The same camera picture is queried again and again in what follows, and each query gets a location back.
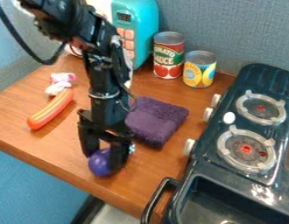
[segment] digital display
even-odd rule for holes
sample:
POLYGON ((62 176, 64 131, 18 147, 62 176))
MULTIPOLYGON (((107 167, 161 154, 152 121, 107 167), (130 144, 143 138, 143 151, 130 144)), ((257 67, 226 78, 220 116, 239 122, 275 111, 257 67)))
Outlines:
POLYGON ((119 20, 126 21, 126 22, 131 22, 131 15, 128 14, 123 14, 123 13, 117 13, 117 17, 119 20))

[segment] yellow can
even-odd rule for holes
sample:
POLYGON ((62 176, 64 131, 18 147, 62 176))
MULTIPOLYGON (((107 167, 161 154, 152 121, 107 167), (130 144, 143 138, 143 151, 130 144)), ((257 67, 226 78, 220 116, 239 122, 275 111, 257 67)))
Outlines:
POLYGON ((216 58, 211 52, 194 51, 186 55, 183 81, 192 88, 211 86, 216 68, 216 58))

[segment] white knob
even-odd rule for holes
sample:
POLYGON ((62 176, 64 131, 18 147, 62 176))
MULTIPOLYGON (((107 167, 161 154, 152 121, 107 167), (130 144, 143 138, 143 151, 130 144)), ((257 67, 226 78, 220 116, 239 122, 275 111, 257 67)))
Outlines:
POLYGON ((220 94, 215 94, 211 101, 211 108, 216 108, 222 96, 220 94))
POLYGON ((185 142, 185 145, 184 145, 184 150, 183 150, 183 154, 185 156, 188 157, 190 155, 190 152, 193 149, 194 144, 195 144, 195 140, 193 140, 191 138, 187 139, 187 141, 185 142))
POLYGON ((213 111, 214 111, 213 108, 206 108, 205 109, 205 112, 204 112, 204 115, 203 115, 204 122, 207 123, 210 120, 210 117, 211 117, 213 111))
POLYGON ((233 112, 227 112, 223 116, 223 122, 226 124, 232 124, 236 120, 236 116, 233 112))

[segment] oven handle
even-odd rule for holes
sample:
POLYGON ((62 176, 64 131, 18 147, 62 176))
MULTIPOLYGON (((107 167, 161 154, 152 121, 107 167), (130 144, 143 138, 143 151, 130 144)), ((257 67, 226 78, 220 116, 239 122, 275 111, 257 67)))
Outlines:
POLYGON ((163 192, 170 187, 174 186, 177 187, 179 184, 179 181, 174 178, 164 178, 161 183, 159 184, 157 190, 150 198, 148 204, 146 205, 143 215, 141 216, 140 223, 141 224, 149 224, 150 219, 152 216, 152 211, 154 210, 155 206, 159 202, 159 199, 161 198, 163 192))

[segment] purple object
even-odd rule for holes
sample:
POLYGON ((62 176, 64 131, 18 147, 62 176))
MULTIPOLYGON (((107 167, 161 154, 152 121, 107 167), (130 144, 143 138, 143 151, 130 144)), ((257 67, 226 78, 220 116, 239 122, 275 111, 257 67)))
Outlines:
POLYGON ((108 168, 108 156, 110 149, 98 150, 88 158, 88 168, 95 175, 104 177, 110 175, 108 168))
POLYGON ((137 108, 127 115, 125 122, 136 139, 153 148, 161 148, 188 115, 186 108, 141 97, 137 99, 137 108))

